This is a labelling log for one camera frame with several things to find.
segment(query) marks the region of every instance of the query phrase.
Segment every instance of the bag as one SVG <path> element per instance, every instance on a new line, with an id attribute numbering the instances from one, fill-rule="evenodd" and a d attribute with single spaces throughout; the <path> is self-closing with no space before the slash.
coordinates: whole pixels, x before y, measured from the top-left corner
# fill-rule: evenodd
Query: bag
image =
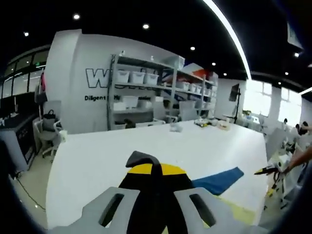
<path id="1" fill-rule="evenodd" d="M 54 114 L 54 110 L 50 110 L 47 114 L 43 115 L 42 130 L 55 132 L 55 129 L 53 127 L 55 122 L 56 122 L 56 116 Z"/>
<path id="2" fill-rule="evenodd" d="M 44 73 L 41 74 L 39 84 L 35 88 L 35 103 L 42 105 L 48 100 L 45 94 Z"/>

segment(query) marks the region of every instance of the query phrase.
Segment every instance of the cable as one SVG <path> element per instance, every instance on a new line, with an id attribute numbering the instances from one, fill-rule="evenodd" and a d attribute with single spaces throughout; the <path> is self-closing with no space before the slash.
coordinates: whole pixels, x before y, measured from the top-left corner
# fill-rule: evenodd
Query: cable
<path id="1" fill-rule="evenodd" d="M 33 200 L 34 203 L 36 203 L 41 209 L 43 209 L 45 211 L 45 208 L 41 205 L 39 205 L 36 200 L 34 200 L 28 193 L 28 191 L 25 189 L 25 187 L 22 185 L 22 183 L 20 182 L 20 180 L 16 177 L 16 180 L 19 182 L 19 184 L 21 185 L 21 187 L 24 189 L 24 191 L 27 193 L 27 195 L 30 197 L 30 199 Z"/>

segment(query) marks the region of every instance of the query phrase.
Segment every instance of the person's arm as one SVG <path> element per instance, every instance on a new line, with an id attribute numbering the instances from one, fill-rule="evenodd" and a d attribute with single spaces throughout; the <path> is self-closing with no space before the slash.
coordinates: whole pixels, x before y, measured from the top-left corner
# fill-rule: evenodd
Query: person's arm
<path id="1" fill-rule="evenodd" d="M 291 160 L 284 173 L 290 172 L 294 167 L 297 167 L 305 162 L 308 162 L 311 159 L 312 159 L 312 146 L 307 148 L 307 150 L 303 152 L 301 155 L 294 156 L 294 158 Z"/>
<path id="2" fill-rule="evenodd" d="M 312 127 L 310 126 L 301 126 L 302 130 L 308 130 L 308 131 L 312 131 Z"/>

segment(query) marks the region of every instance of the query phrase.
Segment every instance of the table surface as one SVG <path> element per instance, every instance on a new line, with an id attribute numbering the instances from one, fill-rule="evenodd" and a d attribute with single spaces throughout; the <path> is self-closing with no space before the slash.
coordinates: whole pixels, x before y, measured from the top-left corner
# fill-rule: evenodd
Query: table surface
<path id="1" fill-rule="evenodd" d="M 164 124 L 69 135 L 59 146 L 49 176 L 48 229 L 73 223 L 86 204 L 107 188 L 118 187 L 135 150 L 179 166 L 192 180 L 238 166 L 244 176 L 221 198 L 256 213 L 262 211 L 268 179 L 254 172 L 267 166 L 263 135 L 233 124 L 228 131 L 200 128 L 193 121 L 179 124 L 181 133 L 170 132 L 170 125 Z"/>

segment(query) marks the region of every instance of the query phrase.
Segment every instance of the yellow stripe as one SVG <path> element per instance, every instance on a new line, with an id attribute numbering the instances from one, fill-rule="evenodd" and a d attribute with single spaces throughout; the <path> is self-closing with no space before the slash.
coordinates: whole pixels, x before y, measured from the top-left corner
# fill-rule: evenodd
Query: yellow stripe
<path id="1" fill-rule="evenodd" d="M 161 163 L 161 168 L 162 168 L 162 174 L 164 176 L 186 174 L 186 172 L 182 170 L 181 168 L 177 166 L 172 166 L 169 164 Z M 141 165 L 131 168 L 130 171 L 128 171 L 128 173 L 150 175 L 151 170 L 152 170 L 152 165 L 149 163 L 146 163 L 146 164 L 141 164 Z"/>

